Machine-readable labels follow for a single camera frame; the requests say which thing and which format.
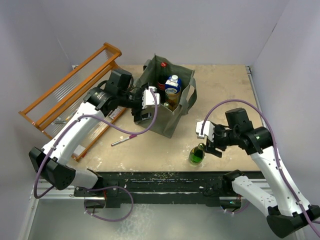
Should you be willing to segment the cola glass bottle red cap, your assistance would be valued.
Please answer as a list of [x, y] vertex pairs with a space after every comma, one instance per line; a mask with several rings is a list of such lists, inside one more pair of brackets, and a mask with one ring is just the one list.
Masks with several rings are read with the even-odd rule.
[[169, 65], [167, 62], [161, 62], [159, 76], [157, 79], [157, 89], [160, 95], [160, 102], [163, 104], [166, 101], [165, 84], [170, 76]]

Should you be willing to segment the green canvas bag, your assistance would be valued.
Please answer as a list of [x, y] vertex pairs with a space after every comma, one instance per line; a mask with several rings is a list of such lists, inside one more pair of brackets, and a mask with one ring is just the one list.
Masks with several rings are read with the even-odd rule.
[[134, 81], [134, 85], [136, 87], [142, 87], [145, 84], [149, 84], [150, 86], [156, 87], [162, 62], [167, 63], [167, 74], [169, 76], [177, 75], [181, 79], [182, 93], [175, 110], [172, 111], [163, 104], [158, 107], [155, 123], [150, 130], [159, 135], [171, 138], [180, 118], [187, 115], [197, 101], [197, 86], [194, 78], [194, 70], [173, 64], [159, 55], [154, 55], [152, 59], [145, 62], [143, 73]]

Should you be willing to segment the blue yellow juice carton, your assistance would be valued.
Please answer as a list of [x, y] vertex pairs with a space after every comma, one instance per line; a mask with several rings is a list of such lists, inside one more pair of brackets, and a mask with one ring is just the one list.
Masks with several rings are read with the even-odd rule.
[[165, 83], [165, 102], [168, 108], [174, 111], [179, 103], [182, 93], [182, 80], [177, 75], [171, 75]]

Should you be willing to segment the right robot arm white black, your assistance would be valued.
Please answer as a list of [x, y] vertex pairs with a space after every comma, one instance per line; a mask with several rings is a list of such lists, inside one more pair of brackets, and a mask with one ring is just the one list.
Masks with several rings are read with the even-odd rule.
[[227, 147], [244, 150], [263, 174], [271, 193], [253, 183], [240, 170], [224, 175], [222, 190], [228, 196], [241, 195], [266, 218], [272, 232], [279, 238], [310, 226], [318, 235], [314, 221], [320, 207], [312, 205], [294, 183], [274, 145], [272, 133], [265, 127], [255, 128], [244, 108], [225, 113], [227, 125], [204, 120], [196, 124], [198, 138], [205, 139], [204, 152], [222, 156]]

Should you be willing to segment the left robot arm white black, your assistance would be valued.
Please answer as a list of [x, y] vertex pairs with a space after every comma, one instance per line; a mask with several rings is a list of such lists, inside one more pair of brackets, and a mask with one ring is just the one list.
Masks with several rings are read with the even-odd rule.
[[90, 89], [73, 117], [62, 130], [42, 148], [33, 147], [29, 158], [36, 172], [33, 190], [44, 178], [53, 188], [64, 190], [68, 186], [85, 188], [91, 196], [103, 191], [101, 177], [92, 170], [70, 166], [76, 148], [88, 133], [118, 107], [132, 109], [134, 119], [142, 119], [142, 110], [147, 107], [149, 85], [144, 84], [132, 92], [133, 76], [121, 68], [111, 71], [109, 79]]

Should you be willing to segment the green glass bottle front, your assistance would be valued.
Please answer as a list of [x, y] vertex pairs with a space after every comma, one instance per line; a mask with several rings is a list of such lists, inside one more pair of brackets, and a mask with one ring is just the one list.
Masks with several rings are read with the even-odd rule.
[[192, 164], [197, 165], [202, 162], [205, 157], [204, 148], [205, 144], [201, 142], [190, 151], [188, 159]]

